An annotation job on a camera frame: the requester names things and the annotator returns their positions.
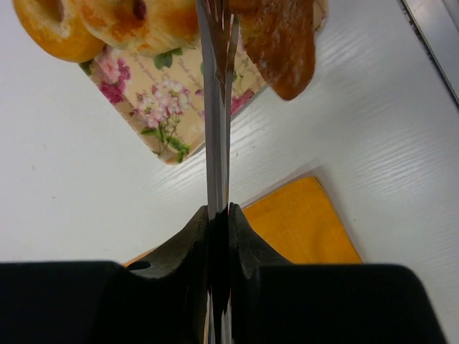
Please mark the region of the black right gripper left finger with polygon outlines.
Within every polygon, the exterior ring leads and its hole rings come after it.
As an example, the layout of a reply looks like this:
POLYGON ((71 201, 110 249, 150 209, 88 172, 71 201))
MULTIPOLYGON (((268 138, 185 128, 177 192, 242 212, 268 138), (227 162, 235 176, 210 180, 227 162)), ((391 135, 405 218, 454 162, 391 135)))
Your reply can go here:
POLYGON ((1 265, 3 343, 201 343, 207 209, 140 260, 1 265))

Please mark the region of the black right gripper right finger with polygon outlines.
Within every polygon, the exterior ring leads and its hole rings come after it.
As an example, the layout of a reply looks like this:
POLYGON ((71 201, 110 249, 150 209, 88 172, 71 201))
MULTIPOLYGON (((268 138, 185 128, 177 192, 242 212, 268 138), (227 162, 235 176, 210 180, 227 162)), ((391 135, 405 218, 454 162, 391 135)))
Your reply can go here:
POLYGON ((236 343, 444 343, 417 275, 395 264, 294 264, 229 210, 236 343))

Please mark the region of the metal tongs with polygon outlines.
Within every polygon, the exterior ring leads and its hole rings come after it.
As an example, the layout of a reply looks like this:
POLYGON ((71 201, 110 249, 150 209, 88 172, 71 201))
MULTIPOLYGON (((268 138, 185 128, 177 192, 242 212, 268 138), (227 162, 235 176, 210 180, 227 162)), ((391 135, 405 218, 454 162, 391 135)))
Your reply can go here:
POLYGON ((198 1, 204 75, 208 210, 208 343, 232 342, 229 181, 232 83, 239 24, 228 1, 198 1))

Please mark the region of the green-speckled bread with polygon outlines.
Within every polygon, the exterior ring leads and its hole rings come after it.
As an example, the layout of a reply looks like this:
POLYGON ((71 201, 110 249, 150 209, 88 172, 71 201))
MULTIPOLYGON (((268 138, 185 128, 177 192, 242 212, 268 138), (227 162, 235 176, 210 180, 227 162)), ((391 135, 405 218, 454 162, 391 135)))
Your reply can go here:
POLYGON ((313 2, 230 1, 243 46, 266 83, 283 100, 293 100, 313 78, 316 46, 313 2))

